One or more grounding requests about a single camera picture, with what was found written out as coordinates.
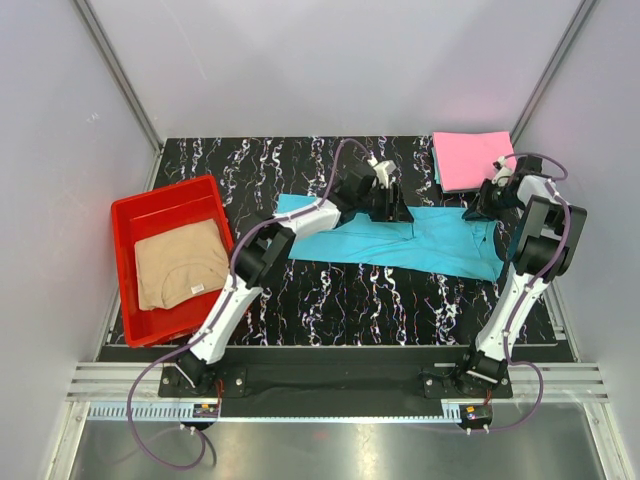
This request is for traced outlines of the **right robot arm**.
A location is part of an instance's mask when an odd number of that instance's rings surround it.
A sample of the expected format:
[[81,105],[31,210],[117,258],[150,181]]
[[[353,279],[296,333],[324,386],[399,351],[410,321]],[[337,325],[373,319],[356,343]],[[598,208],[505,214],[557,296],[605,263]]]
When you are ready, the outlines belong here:
[[512,209],[521,216],[505,257],[508,277],[498,303],[451,374],[455,388],[470,397],[481,397],[505,381],[530,310],[568,270],[588,218],[586,209],[559,193],[557,183],[568,178],[560,162],[540,153],[513,153],[494,167],[495,176],[483,181],[462,219],[496,220]]

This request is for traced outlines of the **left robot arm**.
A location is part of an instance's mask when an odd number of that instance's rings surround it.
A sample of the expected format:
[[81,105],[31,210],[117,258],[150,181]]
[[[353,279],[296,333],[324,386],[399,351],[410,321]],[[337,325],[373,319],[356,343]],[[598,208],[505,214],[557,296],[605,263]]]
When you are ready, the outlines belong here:
[[391,178],[397,166],[382,161],[351,171],[310,203],[281,214],[257,216],[233,250],[230,271],[221,293],[193,335],[176,356],[181,384],[196,396],[215,386],[213,365],[224,356],[237,324],[254,299],[284,272],[296,242],[331,231],[365,214],[377,223],[414,222],[399,183]]

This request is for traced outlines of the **turquoise t shirt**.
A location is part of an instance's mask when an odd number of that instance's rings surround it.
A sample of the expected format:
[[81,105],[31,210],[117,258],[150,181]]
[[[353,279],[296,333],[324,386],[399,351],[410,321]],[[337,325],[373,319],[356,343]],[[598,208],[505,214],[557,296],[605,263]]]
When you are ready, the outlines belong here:
[[494,282],[503,262],[495,222],[462,219],[454,207],[411,207],[412,223],[378,223],[358,214],[335,230],[297,241],[294,260],[370,264]]

